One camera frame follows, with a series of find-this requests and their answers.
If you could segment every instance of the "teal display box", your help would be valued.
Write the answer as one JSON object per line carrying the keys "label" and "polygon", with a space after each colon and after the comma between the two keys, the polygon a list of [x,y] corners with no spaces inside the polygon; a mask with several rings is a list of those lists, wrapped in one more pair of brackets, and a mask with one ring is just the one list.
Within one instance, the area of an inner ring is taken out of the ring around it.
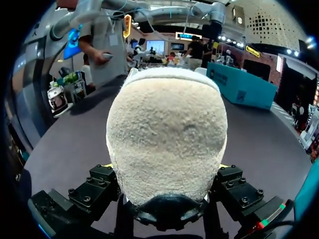
{"label": "teal display box", "polygon": [[237,68],[208,63],[207,77],[219,87],[221,94],[233,104],[270,110],[277,87]]}

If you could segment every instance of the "hand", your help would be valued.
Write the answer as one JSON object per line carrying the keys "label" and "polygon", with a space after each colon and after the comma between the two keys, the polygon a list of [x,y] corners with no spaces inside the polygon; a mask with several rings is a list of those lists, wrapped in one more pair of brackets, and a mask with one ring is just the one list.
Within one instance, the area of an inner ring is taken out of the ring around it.
{"label": "hand", "polygon": [[127,57],[127,61],[130,63],[134,63],[134,61],[130,57]]}
{"label": "hand", "polygon": [[93,61],[94,61],[95,65],[101,66],[101,65],[103,65],[111,60],[110,58],[105,58],[103,56],[104,53],[111,54],[109,51],[96,51],[95,52],[95,54],[93,56]]}

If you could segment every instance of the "black shirt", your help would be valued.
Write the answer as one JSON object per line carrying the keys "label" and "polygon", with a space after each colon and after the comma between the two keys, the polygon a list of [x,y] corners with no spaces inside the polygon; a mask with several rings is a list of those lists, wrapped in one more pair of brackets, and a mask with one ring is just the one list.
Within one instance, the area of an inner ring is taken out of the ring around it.
{"label": "black shirt", "polygon": [[[207,52],[211,51],[211,49],[208,48],[208,44],[205,44],[203,46],[203,48],[204,48],[204,53],[207,53]],[[209,55],[204,55],[203,56],[203,60],[204,61],[211,61],[211,55],[210,54]]]}
{"label": "black shirt", "polygon": [[190,55],[192,56],[193,59],[202,59],[203,57],[203,50],[204,46],[198,42],[198,41],[192,41],[189,45],[188,48],[192,49],[190,52]]}

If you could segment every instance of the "bolt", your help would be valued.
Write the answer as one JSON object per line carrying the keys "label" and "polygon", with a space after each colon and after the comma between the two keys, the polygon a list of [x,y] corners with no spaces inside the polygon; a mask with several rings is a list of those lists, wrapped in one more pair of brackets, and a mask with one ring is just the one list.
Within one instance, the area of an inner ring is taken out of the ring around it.
{"label": "bolt", "polygon": [[70,195],[75,194],[75,189],[70,188],[70,189],[69,189],[69,194],[70,194]]}
{"label": "bolt", "polygon": [[49,202],[49,206],[50,206],[50,207],[54,208],[55,205],[56,205],[56,202],[55,202],[55,201],[51,200],[51,201]]}
{"label": "bolt", "polygon": [[241,184],[246,183],[246,178],[240,178],[239,183],[241,183]]}
{"label": "bolt", "polygon": [[91,183],[92,181],[93,181],[93,178],[92,178],[92,177],[87,177],[87,178],[86,178],[86,182],[87,182],[87,183]]}
{"label": "bolt", "polygon": [[263,196],[264,195],[264,190],[258,189],[256,193],[257,193],[258,196]]}
{"label": "bolt", "polygon": [[101,185],[101,186],[105,185],[105,181],[100,181],[99,185]]}
{"label": "bolt", "polygon": [[249,202],[249,199],[248,199],[247,197],[243,197],[243,198],[241,198],[241,202],[242,202],[243,204],[246,204],[246,203]]}
{"label": "bolt", "polygon": [[91,201],[91,197],[85,196],[85,197],[83,198],[83,201],[86,202],[86,203],[88,203],[88,202]]}
{"label": "bolt", "polygon": [[40,212],[41,212],[41,214],[46,215],[48,211],[47,211],[47,209],[46,209],[45,207],[42,207],[42,208],[40,209]]}
{"label": "bolt", "polygon": [[227,182],[227,187],[231,188],[232,186],[234,186],[234,182],[231,182],[231,181]]}

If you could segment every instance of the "monitor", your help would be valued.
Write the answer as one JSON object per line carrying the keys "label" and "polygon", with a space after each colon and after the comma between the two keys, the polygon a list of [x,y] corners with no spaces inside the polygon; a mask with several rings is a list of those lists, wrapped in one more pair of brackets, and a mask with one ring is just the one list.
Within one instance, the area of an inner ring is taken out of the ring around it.
{"label": "monitor", "polygon": [[164,55],[164,51],[165,51],[164,40],[146,41],[146,51],[150,51],[151,47],[156,52],[156,54]]}
{"label": "monitor", "polygon": [[75,56],[81,52],[81,49],[78,47],[79,33],[82,25],[80,25],[79,29],[72,29],[69,32],[68,43],[64,49],[63,59],[69,59],[72,56]]}
{"label": "monitor", "polygon": [[177,51],[183,51],[184,50],[184,44],[182,43],[171,43],[170,44],[171,50],[177,50]]}
{"label": "monitor", "polygon": [[138,44],[138,42],[136,41],[136,42],[133,42],[132,43],[132,48],[134,49],[135,47],[136,47],[136,45]]}

